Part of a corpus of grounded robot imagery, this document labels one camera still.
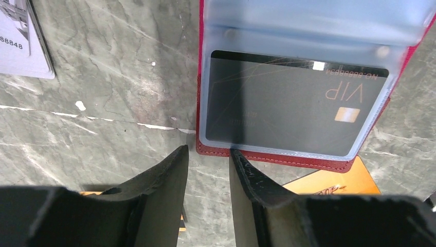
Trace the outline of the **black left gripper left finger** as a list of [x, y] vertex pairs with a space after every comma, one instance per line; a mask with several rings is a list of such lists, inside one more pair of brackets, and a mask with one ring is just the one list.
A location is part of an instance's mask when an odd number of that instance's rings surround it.
[[176, 246], [188, 175], [180, 146], [101, 194], [1, 187], [1, 246]]

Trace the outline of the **single black VIP card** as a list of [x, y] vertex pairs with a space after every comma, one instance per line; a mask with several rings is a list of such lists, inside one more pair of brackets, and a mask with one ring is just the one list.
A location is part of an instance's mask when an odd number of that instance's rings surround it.
[[350, 160], [390, 87], [385, 68], [214, 50], [200, 139], [212, 147]]

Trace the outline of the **red leather card holder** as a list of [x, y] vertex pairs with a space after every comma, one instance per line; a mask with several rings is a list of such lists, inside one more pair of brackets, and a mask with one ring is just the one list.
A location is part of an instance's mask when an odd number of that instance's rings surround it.
[[196, 150], [350, 170], [435, 1], [200, 1]]

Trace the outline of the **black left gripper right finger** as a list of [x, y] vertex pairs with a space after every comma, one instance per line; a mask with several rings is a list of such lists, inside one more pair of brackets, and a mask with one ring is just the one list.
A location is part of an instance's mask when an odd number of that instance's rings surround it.
[[237, 246], [435, 246], [435, 212], [403, 195], [298, 195], [230, 150]]

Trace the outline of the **single gold credit card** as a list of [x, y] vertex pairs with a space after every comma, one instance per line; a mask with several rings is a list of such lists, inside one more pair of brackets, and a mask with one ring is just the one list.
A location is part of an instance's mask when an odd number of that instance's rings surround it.
[[318, 170], [283, 184], [283, 187], [297, 194], [380, 194], [380, 190], [359, 156], [346, 173]]

